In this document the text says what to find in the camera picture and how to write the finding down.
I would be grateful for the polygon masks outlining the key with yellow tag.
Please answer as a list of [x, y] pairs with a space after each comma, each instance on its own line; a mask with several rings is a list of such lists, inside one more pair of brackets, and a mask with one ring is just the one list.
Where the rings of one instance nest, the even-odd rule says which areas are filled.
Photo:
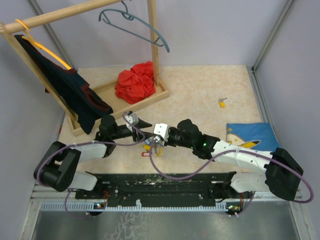
[[226, 107], [226, 105], [225, 105], [225, 103], [224, 103], [224, 101], [227, 99], [227, 97], [225, 97], [225, 98], [220, 98], [219, 100], [218, 100], [218, 103], [219, 103], [219, 106], [221, 107], [221, 108], [225, 108]]

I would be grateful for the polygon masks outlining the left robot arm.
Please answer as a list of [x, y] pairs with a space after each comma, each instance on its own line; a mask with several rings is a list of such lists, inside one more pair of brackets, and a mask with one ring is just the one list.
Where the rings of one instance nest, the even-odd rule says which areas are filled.
[[58, 192], [68, 189], [85, 190], [97, 199], [103, 195], [104, 186], [92, 173], [77, 171], [78, 164], [110, 156], [116, 146], [130, 147], [142, 143], [151, 136], [141, 131], [152, 124], [147, 123], [133, 112], [122, 115], [125, 124], [118, 125], [112, 115], [101, 118], [95, 139], [84, 143], [66, 145], [55, 141], [51, 144], [34, 170], [34, 179], [42, 186]]

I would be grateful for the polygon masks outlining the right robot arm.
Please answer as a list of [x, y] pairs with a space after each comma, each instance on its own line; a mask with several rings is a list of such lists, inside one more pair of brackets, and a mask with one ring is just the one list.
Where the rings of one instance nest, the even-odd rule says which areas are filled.
[[247, 169], [235, 173], [223, 185], [223, 192], [235, 198], [243, 192], [270, 192], [286, 201], [294, 201], [303, 170], [283, 148], [260, 151], [236, 146], [218, 137], [203, 134], [190, 119], [182, 120], [177, 127], [168, 127], [165, 145], [192, 149], [200, 159], [232, 164]]

